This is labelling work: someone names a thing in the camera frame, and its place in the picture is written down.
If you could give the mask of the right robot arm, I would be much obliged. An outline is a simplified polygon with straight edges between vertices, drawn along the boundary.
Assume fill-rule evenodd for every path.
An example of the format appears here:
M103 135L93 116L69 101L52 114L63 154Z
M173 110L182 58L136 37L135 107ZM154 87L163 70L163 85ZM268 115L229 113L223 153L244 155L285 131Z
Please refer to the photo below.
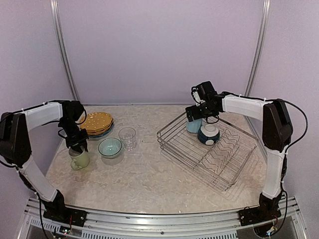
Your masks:
M267 220L278 208L285 191L283 179L287 171L288 150L305 136L302 134L292 141L293 124L287 109L289 102L241 96L226 91L217 93L210 81L193 86L191 95L195 105L185 109L189 121L233 113L259 120L263 124L262 141L267 155L267 171L255 217L260 221Z

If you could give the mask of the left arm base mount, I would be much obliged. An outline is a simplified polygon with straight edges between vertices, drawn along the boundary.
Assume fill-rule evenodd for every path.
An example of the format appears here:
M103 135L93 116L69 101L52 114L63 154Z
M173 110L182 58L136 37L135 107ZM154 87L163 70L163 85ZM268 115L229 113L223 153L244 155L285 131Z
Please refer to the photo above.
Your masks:
M49 211L46 210L43 213L44 218L50 219L56 222L68 224L71 226L84 227L86 221L87 212L84 210L66 208L65 211Z

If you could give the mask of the pale striped bowl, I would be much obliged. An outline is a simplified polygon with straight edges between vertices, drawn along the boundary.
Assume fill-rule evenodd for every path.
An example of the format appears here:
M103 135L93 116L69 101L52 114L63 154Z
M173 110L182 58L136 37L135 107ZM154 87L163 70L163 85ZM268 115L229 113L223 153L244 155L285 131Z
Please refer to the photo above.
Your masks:
M117 138L111 137L100 142L98 151L104 158L113 159L120 155L122 148L122 142Z

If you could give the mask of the clear glass cup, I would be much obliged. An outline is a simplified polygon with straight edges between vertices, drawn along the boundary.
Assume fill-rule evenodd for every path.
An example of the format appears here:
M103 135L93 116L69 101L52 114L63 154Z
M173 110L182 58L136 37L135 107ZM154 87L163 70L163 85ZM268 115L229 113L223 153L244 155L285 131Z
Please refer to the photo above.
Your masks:
M126 151L132 151L137 146L136 131L132 127L125 127L119 131L119 138Z

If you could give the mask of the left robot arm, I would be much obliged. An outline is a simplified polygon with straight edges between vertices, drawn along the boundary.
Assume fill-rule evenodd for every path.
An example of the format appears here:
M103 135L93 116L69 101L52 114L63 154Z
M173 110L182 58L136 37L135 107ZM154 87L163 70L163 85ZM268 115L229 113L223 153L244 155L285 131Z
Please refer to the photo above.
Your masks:
M53 100L26 110L3 113L0 119L0 155L4 165L15 168L24 184L37 193L47 211L63 222L70 216L62 193L45 178L32 157L29 132L39 126L57 123L65 132L67 148L87 151L88 133L78 120L85 113L79 101Z

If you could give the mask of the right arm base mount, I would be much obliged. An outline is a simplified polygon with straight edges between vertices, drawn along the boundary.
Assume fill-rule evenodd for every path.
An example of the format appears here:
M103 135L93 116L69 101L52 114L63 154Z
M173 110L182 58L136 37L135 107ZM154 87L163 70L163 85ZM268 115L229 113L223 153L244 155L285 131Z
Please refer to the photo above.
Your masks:
M281 215L282 214L279 209L273 210L271 212L262 212L260 210L260 207L245 207L244 209L238 211L238 217L241 226L248 226L276 219L279 218Z

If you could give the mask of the yellow polka dot plate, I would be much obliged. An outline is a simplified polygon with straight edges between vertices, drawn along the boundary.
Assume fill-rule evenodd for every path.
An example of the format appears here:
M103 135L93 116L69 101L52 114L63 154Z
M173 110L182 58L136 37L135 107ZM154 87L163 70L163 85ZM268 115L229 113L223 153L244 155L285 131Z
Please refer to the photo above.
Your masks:
M80 126L80 128L81 129L85 129L89 135L98 135L100 133L103 133L103 132L107 131L111 127L111 125L113 123L114 123L114 121L111 121L111 123L106 125L106 126L100 126L100 127L97 127L97 126L92 126L92 127Z

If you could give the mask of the light blue cup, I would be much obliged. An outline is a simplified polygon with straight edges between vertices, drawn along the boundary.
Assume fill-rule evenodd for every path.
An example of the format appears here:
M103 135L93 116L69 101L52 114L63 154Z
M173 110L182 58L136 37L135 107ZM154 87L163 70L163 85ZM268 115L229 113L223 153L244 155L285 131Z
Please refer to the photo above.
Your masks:
M186 130L190 133L198 133L202 126L202 119L194 119L193 121L189 121L187 119L186 122Z

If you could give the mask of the light green cup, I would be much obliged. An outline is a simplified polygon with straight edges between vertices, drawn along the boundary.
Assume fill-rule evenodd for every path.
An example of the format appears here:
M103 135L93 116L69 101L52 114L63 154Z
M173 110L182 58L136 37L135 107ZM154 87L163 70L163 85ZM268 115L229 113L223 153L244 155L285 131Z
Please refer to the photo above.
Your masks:
M86 150L82 149L81 152L78 152L70 148L68 154L71 158L70 166L73 170L80 170L89 165L90 158Z

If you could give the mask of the blue polka dot plate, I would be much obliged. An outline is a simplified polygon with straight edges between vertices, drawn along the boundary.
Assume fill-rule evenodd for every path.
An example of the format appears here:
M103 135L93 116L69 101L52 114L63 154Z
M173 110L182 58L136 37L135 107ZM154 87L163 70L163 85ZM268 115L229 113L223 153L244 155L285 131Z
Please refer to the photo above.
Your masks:
M104 137L104 136L108 135L113 130L113 128L114 128L114 124L112 124L111 127L107 131L105 131L103 133L100 133L98 135L88 135L88 137L89 138L101 138L101 137Z

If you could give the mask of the dark teal white bowl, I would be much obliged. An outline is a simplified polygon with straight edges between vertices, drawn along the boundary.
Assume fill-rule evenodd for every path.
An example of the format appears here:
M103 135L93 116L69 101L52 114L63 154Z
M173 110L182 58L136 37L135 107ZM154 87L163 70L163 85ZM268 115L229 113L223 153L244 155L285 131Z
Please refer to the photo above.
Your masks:
M220 139L220 130L213 124L202 125L197 138L205 145L213 145Z

